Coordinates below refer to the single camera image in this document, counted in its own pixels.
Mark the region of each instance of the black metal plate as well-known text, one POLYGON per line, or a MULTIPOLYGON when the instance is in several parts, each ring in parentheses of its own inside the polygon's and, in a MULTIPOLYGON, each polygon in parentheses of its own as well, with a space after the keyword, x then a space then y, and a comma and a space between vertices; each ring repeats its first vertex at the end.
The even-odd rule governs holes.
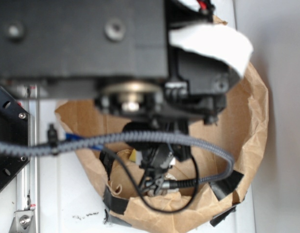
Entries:
MULTIPOLYGON (((28 113, 0 88, 0 141, 28 145, 28 113), (26 114, 21 119, 19 114, 26 114)), ((29 162, 29 158, 14 158, 0 154, 0 192, 29 162)))
POLYGON ((0 77, 167 77, 164 19, 162 0, 0 0, 0 77), (119 42, 105 33, 112 19, 119 42))

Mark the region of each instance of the cable connector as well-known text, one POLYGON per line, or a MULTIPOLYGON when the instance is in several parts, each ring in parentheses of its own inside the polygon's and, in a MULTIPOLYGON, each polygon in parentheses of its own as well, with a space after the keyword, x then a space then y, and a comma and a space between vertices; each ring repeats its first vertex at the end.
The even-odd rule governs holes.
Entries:
POLYGON ((49 125, 49 129, 47 131, 47 138, 48 138, 48 144, 52 148, 52 155, 58 155, 58 133, 57 130, 54 128, 53 124, 49 125))

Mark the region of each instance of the crumpled paper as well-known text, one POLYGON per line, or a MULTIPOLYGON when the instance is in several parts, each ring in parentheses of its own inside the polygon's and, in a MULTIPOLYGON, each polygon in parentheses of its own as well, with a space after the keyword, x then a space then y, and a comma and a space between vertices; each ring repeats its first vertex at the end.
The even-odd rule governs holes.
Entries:
MULTIPOLYGON (((248 65, 245 77, 227 94, 228 106, 219 116, 217 125, 205 126, 202 121, 190 125, 190 135, 212 142, 233 154, 236 164, 234 170, 244 174, 236 190, 218 201, 212 189, 205 184, 189 209, 174 215, 162 215, 149 210, 131 191, 131 184, 119 166, 112 179, 108 181, 104 166, 99 160, 99 153, 91 150, 76 152, 91 184, 101 197, 106 186, 112 194, 129 198, 124 215, 110 212, 133 227, 151 233, 185 233, 211 220, 213 216, 229 209, 244 200, 246 192, 263 159, 267 139, 268 125, 268 90, 252 64, 248 65)), ((102 115, 91 100, 68 101, 59 104, 56 114, 63 128, 70 133, 82 136, 95 136, 121 132, 129 122, 114 116, 102 115)), ((125 143, 108 146, 114 151, 121 151, 125 156, 130 153, 125 143)), ((200 170, 200 176, 216 174, 225 169, 225 161, 197 148, 192 148, 200 170)), ((131 161, 129 168, 140 178, 142 171, 131 161)), ((191 161, 177 162, 169 171, 177 180, 194 178, 191 161)), ((146 197, 157 208, 175 210, 182 207, 191 198, 190 190, 167 194, 165 196, 146 197)))

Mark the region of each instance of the screw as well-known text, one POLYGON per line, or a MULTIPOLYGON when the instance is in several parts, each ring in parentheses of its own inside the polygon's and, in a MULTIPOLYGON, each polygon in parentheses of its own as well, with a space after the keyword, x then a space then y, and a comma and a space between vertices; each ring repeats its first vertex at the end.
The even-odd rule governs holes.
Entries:
POLYGON ((220 79, 215 81, 215 88, 217 91, 224 92, 229 89, 229 83, 225 79, 220 79))
POLYGON ((5 34, 12 41, 20 41, 25 36, 25 27, 20 22, 12 22, 5 28, 5 34))
POLYGON ((26 115, 25 113, 20 113, 20 114, 19 114, 19 118, 20 118, 21 120, 24 120, 24 119, 27 118, 27 115, 26 115))
POLYGON ((23 227, 28 226, 28 225, 30 224, 30 222, 31 222, 31 219, 29 218, 29 216, 26 216, 26 215, 22 216, 22 217, 19 219, 19 223, 20 223, 20 225, 23 226, 23 227))
POLYGON ((126 32, 125 25, 118 18, 110 19, 105 26, 105 33, 109 40, 119 42, 124 39, 126 32))

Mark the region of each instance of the black bracket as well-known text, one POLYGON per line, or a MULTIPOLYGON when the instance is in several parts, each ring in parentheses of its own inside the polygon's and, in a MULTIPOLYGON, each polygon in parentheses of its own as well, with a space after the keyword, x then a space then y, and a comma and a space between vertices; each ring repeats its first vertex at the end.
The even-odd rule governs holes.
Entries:
MULTIPOLYGON (((0 88, 0 141, 28 145, 29 114, 5 90, 0 88)), ((0 192, 29 162, 28 157, 0 154, 0 192)))

